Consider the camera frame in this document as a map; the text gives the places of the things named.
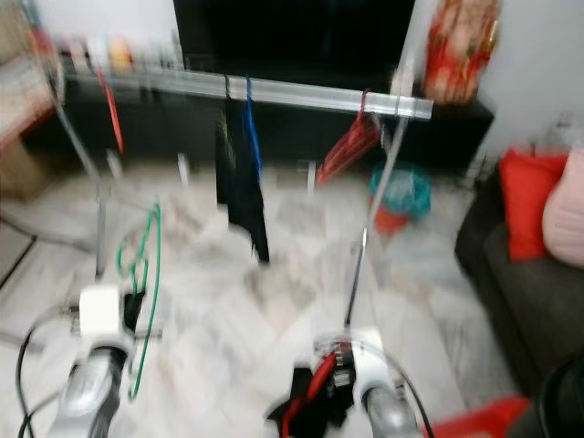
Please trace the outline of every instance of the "black cloth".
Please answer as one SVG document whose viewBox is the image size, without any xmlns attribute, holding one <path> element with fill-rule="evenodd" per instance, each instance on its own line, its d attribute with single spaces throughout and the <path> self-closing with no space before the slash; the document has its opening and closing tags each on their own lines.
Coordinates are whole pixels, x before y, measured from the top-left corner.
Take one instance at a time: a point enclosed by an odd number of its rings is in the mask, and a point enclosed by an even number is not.
<svg viewBox="0 0 584 438">
<path fill-rule="evenodd" d="M 229 222 L 249 233 L 260 262 L 269 263 L 264 199 L 244 108 L 245 104 L 227 99 L 215 130 L 217 203 L 227 205 Z"/>
</svg>

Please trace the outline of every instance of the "white tile floor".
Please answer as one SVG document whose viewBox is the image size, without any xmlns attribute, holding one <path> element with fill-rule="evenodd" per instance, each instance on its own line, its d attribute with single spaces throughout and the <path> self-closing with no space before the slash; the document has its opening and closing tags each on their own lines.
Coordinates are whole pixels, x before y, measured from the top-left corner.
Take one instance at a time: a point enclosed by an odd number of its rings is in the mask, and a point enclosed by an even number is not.
<svg viewBox="0 0 584 438">
<path fill-rule="evenodd" d="M 118 182 L 132 199 L 162 204 L 157 324 L 164 335 L 151 343 L 137 400 L 122 397 L 111 437 L 274 435 L 263 416 L 289 390 L 295 360 L 312 358 L 316 336 L 341 329 L 368 205 L 366 175 L 344 175 L 317 189 L 312 202 L 304 182 L 289 176 L 274 168 L 263 175 L 272 257 L 266 268 L 250 257 L 245 235 L 230 231 L 226 214 L 217 211 L 213 169 L 194 172 L 187 188 L 171 165 L 134 165 Z M 354 318 L 358 326 L 377 324 L 385 349 L 409 372 L 434 421 L 516 391 L 454 259 L 456 231 L 471 196 L 436 181 L 431 214 L 392 239 L 371 239 Z M 51 233 L 95 239 L 94 190 L 82 173 L 29 205 L 3 202 L 2 208 Z M 127 205 L 109 204 L 105 281 L 119 281 L 117 244 L 138 233 L 144 217 Z M 23 334 L 44 308 L 90 283 L 94 263 L 76 249 L 37 244 L 0 292 L 0 330 Z M 79 348 L 66 324 L 47 326 L 37 340 L 46 347 L 27 356 L 24 375 L 31 405 L 59 387 Z M 0 342 L 3 437 L 16 436 L 21 422 L 16 355 Z M 38 436 L 54 412 L 35 419 Z M 360 412 L 340 436 L 370 436 Z"/>
</svg>

